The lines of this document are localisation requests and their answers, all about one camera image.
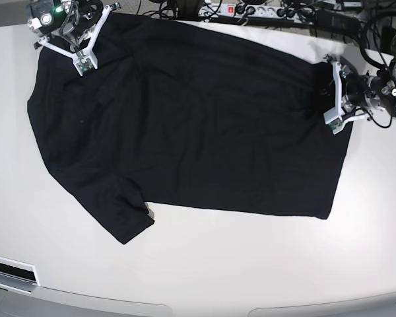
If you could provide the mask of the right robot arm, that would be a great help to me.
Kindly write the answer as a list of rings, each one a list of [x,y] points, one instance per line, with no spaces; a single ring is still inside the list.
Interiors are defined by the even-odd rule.
[[[29,29],[39,37],[59,36],[79,47],[102,17],[101,1],[30,1],[26,5]]]

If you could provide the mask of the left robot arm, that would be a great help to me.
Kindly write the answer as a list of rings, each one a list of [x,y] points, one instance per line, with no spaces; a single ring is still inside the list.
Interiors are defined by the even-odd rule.
[[[396,11],[385,11],[371,18],[361,31],[359,50],[364,61],[378,70],[375,75],[360,74],[343,57],[332,63],[335,106],[332,118],[328,118],[327,114],[324,114],[324,118],[334,134],[342,131],[347,123],[357,120],[368,120],[380,128],[389,128],[390,123],[381,125],[376,122],[374,110],[387,112],[390,121],[396,119],[396,35],[392,37],[389,44],[393,56],[390,62],[386,62],[377,42],[374,42],[374,46],[380,61],[374,61],[366,51],[368,32],[371,31],[374,36],[377,36],[379,34],[378,22],[385,18],[396,18]]]

